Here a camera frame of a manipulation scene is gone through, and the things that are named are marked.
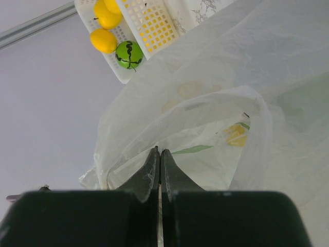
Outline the white lemon-print plastic bag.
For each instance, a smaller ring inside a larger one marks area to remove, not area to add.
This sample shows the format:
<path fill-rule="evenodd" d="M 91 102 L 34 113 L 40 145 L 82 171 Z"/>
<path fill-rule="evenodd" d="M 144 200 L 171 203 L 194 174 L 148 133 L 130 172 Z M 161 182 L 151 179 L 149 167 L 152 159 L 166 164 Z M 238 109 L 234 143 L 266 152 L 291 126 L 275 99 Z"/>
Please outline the white lemon-print plastic bag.
<path fill-rule="evenodd" d="M 99 122 L 88 189 L 151 148 L 206 190 L 275 190 L 328 246 L 328 1 L 236 1 L 139 68 Z"/>

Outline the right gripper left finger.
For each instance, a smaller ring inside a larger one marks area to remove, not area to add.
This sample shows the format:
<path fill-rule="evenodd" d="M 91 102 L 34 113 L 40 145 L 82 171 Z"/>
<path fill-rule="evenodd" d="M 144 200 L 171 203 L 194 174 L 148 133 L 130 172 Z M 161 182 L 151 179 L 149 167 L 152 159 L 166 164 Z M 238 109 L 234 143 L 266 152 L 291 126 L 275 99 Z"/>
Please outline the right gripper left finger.
<path fill-rule="evenodd" d="M 160 155 L 115 190 L 31 192 L 1 223 L 1 246 L 157 246 Z"/>

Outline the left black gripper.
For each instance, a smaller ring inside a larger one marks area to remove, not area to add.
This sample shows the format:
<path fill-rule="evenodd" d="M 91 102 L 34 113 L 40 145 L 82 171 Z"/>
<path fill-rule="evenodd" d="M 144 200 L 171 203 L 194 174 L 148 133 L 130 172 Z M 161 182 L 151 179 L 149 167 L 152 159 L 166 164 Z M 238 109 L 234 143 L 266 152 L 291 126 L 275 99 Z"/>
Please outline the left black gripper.
<path fill-rule="evenodd" d="M 35 189 L 35 190 L 29 190 L 29 191 L 24 191 L 18 195 L 9 195 L 6 197 L 7 201 L 17 201 L 19 200 L 23 195 L 27 194 L 27 193 L 31 193 L 31 192 L 45 192 L 45 191 L 50 191 L 50 188 L 48 185 L 44 185 L 42 187 L 40 187 L 39 189 Z"/>

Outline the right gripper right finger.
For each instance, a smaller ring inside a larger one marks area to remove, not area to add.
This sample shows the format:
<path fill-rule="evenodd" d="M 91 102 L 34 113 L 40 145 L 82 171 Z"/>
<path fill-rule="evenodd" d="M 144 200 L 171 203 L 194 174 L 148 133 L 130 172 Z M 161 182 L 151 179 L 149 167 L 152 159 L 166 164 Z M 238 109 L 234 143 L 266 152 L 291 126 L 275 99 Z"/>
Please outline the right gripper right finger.
<path fill-rule="evenodd" d="M 311 246 L 300 214 L 276 191 L 206 191 L 160 156 L 164 246 Z"/>

